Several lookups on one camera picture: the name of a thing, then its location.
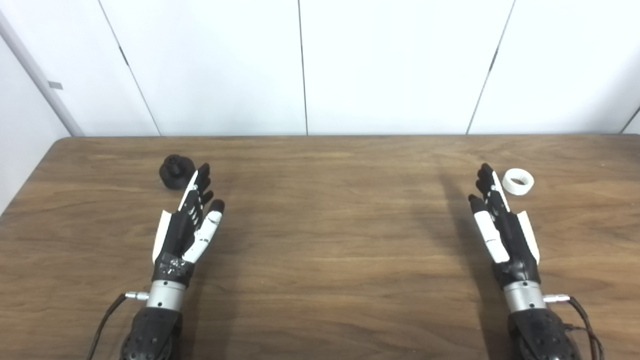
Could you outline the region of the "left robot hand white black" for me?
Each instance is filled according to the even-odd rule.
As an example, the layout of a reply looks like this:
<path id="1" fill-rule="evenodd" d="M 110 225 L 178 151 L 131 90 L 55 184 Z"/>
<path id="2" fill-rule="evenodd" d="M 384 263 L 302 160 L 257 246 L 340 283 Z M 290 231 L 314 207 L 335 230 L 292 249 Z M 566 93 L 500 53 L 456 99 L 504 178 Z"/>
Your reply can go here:
<path id="1" fill-rule="evenodd" d="M 192 175 L 175 212 L 163 210 L 151 259 L 151 280 L 189 287 L 195 265 L 213 241 L 226 204 L 210 190 L 211 167 L 202 164 Z"/>

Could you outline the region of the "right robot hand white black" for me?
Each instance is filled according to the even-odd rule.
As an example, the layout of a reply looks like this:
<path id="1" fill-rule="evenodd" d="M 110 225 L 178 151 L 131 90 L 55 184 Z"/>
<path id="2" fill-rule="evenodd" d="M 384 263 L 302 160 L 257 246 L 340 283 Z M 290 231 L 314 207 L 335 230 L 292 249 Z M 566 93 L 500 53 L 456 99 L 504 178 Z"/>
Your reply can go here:
<path id="1" fill-rule="evenodd" d="M 512 212 L 505 188 L 487 162 L 478 169 L 475 186 L 481 196 L 470 194 L 468 202 L 496 282 L 502 288 L 518 282 L 541 284 L 540 250 L 528 213 Z"/>

